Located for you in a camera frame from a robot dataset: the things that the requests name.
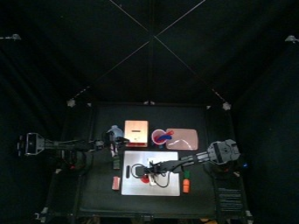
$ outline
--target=orange object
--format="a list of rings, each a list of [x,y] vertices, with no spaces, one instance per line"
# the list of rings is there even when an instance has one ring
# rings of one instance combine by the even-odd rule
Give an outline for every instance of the orange object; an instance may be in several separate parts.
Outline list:
[[[182,191],[188,193],[191,191],[191,181],[186,178],[182,182]]]

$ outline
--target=red object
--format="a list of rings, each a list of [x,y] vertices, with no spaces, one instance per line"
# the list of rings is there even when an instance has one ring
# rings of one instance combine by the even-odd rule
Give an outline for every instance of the red object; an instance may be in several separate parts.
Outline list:
[[[148,178],[147,175],[144,175],[140,179],[142,179],[142,181],[143,181],[146,184],[150,183],[150,178]]]
[[[112,190],[119,190],[120,177],[114,177]]]

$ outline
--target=cable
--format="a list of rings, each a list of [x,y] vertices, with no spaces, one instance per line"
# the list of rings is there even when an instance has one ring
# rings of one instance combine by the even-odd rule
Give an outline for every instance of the cable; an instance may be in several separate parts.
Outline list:
[[[168,185],[170,185],[170,177],[171,177],[171,172],[168,171],[168,178],[167,178],[167,184],[166,185],[159,185],[159,183],[156,182],[155,180],[155,177],[154,177],[154,182],[162,187],[162,188],[166,188]]]
[[[160,186],[162,188],[166,188],[168,185],[170,185],[170,180],[171,180],[171,172],[180,166],[180,164],[178,164],[170,171],[168,171],[168,177],[167,177],[167,183],[166,185],[160,185],[158,182],[156,182],[156,179],[155,179],[155,175],[156,173],[151,172],[151,170],[143,165],[143,164],[134,164],[132,167],[131,167],[131,175],[136,178],[136,179],[140,179],[140,177],[138,177],[135,174],[134,174],[134,168],[140,165],[144,167],[144,169],[147,170],[148,174],[150,175],[154,175],[154,182],[156,183],[158,186]],[[159,173],[163,177],[166,177],[166,173],[167,171]]]

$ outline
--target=black enclosure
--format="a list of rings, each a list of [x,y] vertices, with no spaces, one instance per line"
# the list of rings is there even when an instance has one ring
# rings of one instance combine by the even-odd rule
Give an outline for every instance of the black enclosure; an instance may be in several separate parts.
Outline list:
[[[212,141],[235,139],[248,165],[242,187],[255,223],[298,223],[298,11],[295,0],[1,1],[0,223],[35,223],[52,192],[49,154],[17,157],[17,137],[36,132],[52,140],[91,139],[114,124],[124,128],[130,117],[147,119],[150,131],[196,129],[200,151]],[[87,175],[106,171],[98,163],[92,169]],[[202,175],[200,201],[215,202],[215,183]],[[62,179],[51,195],[55,210],[96,213],[96,182]],[[132,207],[107,213],[114,197],[103,221],[130,223],[142,202],[132,199]],[[196,204],[200,213],[178,206],[159,213],[155,202],[146,203],[162,223],[166,214],[171,221],[214,219],[218,208]],[[191,203],[180,198],[183,207]]]

